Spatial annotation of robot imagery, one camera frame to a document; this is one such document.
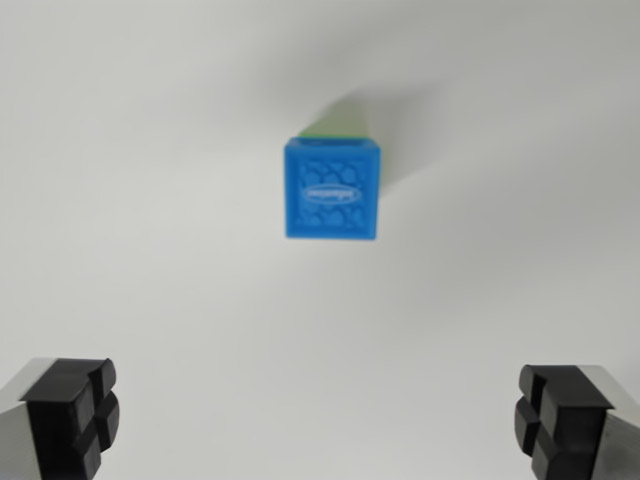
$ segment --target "blue cube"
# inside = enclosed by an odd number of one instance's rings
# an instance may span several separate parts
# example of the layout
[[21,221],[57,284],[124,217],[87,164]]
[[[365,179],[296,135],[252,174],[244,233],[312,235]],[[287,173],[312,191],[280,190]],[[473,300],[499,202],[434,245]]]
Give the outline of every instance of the blue cube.
[[373,140],[292,138],[285,148],[287,236],[374,239],[379,183]]

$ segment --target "white surface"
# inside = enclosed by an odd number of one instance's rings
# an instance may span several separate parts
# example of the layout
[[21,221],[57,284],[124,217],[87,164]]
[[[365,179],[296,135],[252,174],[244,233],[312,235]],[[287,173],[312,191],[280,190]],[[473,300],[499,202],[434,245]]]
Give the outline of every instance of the white surface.
[[40,480],[27,404],[20,399],[55,359],[34,358],[0,389],[0,479]]
[[[0,2],[0,378],[114,360],[100,480],[533,478],[522,364],[640,398],[639,24],[614,1]],[[286,240],[282,146],[376,86],[426,99],[379,240]]]

